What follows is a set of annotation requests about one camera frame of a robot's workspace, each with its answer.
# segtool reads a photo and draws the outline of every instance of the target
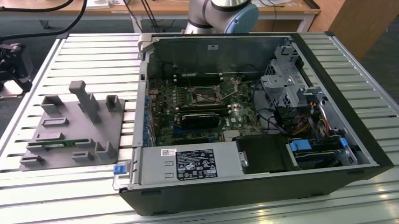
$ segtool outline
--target motherboard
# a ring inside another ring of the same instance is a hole
[[[223,142],[260,134],[252,82],[240,75],[195,73],[149,79],[155,145]]]

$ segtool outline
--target power supply label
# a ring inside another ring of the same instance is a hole
[[[217,177],[213,149],[176,152],[179,181]]]

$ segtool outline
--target floor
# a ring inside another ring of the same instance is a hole
[[[51,32],[60,30],[69,24],[69,21],[51,21],[51,29],[44,30],[39,21],[0,21],[0,36],[25,33]],[[163,20],[159,22],[165,32],[180,32],[185,28],[187,21]],[[143,31],[153,32],[149,22],[143,22]],[[73,27],[72,33],[131,33],[133,32],[129,21],[80,21]],[[399,102],[399,17],[388,27],[388,31],[377,40],[369,50],[361,64],[383,86],[388,94]],[[40,68],[47,56],[55,37],[39,37],[13,40],[28,46],[36,70]],[[4,133],[12,115],[17,109],[20,99],[0,101],[0,136]]]

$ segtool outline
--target blue latch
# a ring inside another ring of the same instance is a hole
[[[125,166],[117,165],[113,167],[113,174],[115,175],[125,174],[125,170],[127,170]]]
[[[289,143],[291,151],[303,151],[303,150],[311,150],[312,146],[309,144],[308,140],[293,140]]]
[[[340,138],[339,141],[341,142],[341,146],[345,148],[349,144],[345,138]]]

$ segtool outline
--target metal rail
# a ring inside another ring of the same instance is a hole
[[[48,94],[64,101],[71,80],[84,80],[96,99],[127,100],[119,161],[132,155],[139,79],[136,34],[75,34],[57,40],[0,141],[0,223],[389,223],[399,221],[398,105],[333,37],[301,34],[395,168],[327,196],[180,214],[141,217],[112,188],[113,165],[19,172]]]

